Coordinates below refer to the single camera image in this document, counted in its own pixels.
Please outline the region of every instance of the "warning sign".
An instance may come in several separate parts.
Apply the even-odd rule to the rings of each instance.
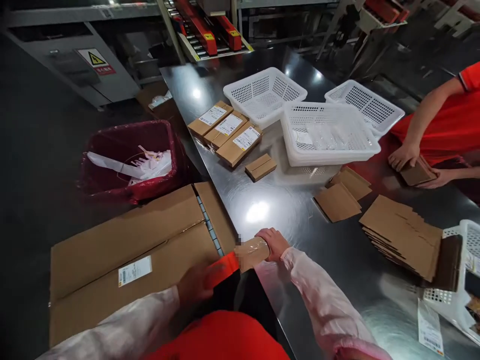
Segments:
[[[115,74],[114,68],[105,60],[96,48],[78,49],[78,53],[95,69],[98,75]]]

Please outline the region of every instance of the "red shirt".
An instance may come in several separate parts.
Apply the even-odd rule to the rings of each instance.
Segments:
[[[282,346],[254,318],[215,311],[190,325],[146,360],[289,360]]]
[[[480,62],[458,75],[465,93],[450,96],[421,138],[420,153],[433,166],[480,148]],[[409,115],[391,129],[403,143]]]

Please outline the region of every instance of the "yellow warning triangle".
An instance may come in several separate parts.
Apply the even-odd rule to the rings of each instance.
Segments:
[[[90,51],[88,52],[88,56],[90,56],[90,61],[92,65],[103,65],[106,64],[105,61],[103,61],[101,58],[99,58],[96,55],[93,55]]]

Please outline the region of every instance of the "stainless steel table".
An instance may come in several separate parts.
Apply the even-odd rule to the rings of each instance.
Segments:
[[[335,85],[288,48],[258,50],[228,58],[161,69],[174,100],[189,124],[219,100],[223,87],[269,67],[276,67],[308,91],[306,101],[324,102]],[[437,227],[462,219],[480,222],[480,209],[448,185],[436,190],[405,188],[387,165],[392,150],[388,137],[382,152],[351,167],[372,183],[373,192],[360,200],[363,212],[377,194],[412,206]],[[289,166],[280,122],[267,128],[261,143],[231,170],[195,141],[196,150],[243,241],[265,227],[280,230],[289,243],[320,264],[361,313],[380,346],[395,359],[440,359],[418,342],[417,279],[386,260],[369,242],[358,223],[360,215],[330,223],[313,201],[339,166]],[[253,183],[245,165],[268,153],[278,166]],[[322,359],[304,302],[287,274],[275,263],[255,269],[278,321],[298,360]],[[480,347],[441,320],[445,357],[480,359]]]

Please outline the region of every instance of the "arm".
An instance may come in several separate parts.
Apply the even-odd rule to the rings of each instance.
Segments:
[[[448,97],[464,92],[461,79],[454,77],[425,96],[410,120],[402,146],[388,157],[388,162],[395,170],[400,171],[409,161],[411,166],[415,166],[420,155],[420,142],[425,130]]]
[[[418,188],[435,189],[448,184],[452,180],[458,179],[480,179],[480,166],[467,167],[460,169],[431,169],[437,176],[432,181],[427,181],[417,185]]]
[[[327,272],[304,252],[290,247],[274,228],[256,235],[270,247],[268,261],[281,261],[305,302],[315,339],[329,358],[391,360],[377,346],[362,317]]]
[[[169,340],[167,325],[180,306],[177,286],[114,312],[96,327],[53,347],[38,359],[140,359]]]

